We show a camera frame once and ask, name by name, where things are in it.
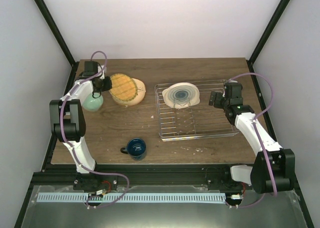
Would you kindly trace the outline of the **woven bamboo mat round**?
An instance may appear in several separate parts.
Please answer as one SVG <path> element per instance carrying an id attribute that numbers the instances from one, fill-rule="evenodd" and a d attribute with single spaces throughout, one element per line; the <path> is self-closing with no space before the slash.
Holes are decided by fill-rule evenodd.
<path id="1" fill-rule="evenodd" d="M 133 79 L 125 74 L 116 73 L 110 76 L 112 88 L 109 93 L 121 101 L 131 101 L 137 96 L 137 86 Z"/>

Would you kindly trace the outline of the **wire dish rack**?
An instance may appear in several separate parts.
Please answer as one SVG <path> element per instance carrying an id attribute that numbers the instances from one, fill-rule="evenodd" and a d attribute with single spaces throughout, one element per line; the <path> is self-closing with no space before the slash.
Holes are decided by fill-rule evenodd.
<path id="1" fill-rule="evenodd" d="M 185 108 L 168 106 L 163 92 L 171 83 L 155 86 L 156 108 L 159 123 L 159 136 L 163 141 L 190 140 L 211 137 L 229 137 L 240 131 L 229 123 L 221 109 L 209 106 L 211 92 L 224 91 L 224 80 L 193 81 L 199 90 L 199 104 Z"/>

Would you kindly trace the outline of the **white plate blue spiral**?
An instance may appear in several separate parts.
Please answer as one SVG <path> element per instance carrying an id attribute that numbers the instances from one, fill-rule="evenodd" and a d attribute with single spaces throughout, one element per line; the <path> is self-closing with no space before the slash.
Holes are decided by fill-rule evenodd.
<path id="1" fill-rule="evenodd" d="M 176 83 L 162 91 L 164 103 L 174 109 L 188 108 L 200 103 L 199 89 L 187 82 Z"/>

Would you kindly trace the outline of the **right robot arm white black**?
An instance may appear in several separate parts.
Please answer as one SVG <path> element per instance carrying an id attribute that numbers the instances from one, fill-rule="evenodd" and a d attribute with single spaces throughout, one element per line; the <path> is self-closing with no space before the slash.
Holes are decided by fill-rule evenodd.
<path id="1" fill-rule="evenodd" d="M 223 186 L 232 190 L 242 182 L 258 194 L 291 191 L 295 183 L 294 152 L 275 141 L 253 109 L 243 104 L 240 83 L 225 82 L 223 86 L 223 92 L 211 92 L 209 105 L 224 111 L 229 123 L 244 135 L 255 154 L 252 166 L 232 166 L 222 177 Z"/>

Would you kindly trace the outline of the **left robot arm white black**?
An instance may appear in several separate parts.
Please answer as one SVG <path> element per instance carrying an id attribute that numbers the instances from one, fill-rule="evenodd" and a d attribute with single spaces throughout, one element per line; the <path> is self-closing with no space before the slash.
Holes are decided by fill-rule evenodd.
<path id="1" fill-rule="evenodd" d="M 89 189 L 97 190 L 102 177 L 93 173 L 96 161 L 89 152 L 85 134 L 86 122 L 83 104 L 88 97 L 101 94 L 112 86 L 105 76 L 107 65 L 89 60 L 84 62 L 84 72 L 74 82 L 71 89 L 60 99 L 49 103 L 51 133 L 68 149 L 80 174 L 87 174 L 84 183 Z"/>

